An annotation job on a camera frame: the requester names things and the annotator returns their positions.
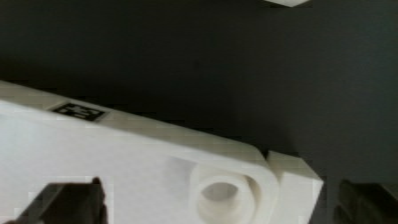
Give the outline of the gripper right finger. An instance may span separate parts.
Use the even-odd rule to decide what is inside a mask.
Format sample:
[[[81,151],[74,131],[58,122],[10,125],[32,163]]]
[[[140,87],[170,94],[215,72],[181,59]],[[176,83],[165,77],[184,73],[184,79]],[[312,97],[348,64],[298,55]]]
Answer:
[[[398,183],[339,183],[334,224],[398,224]]]

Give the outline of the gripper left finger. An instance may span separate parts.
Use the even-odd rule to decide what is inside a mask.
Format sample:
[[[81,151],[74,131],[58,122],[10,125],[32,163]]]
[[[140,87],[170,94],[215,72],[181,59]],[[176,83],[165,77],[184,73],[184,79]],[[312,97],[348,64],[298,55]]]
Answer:
[[[108,224],[99,178],[87,183],[49,183],[14,224]]]

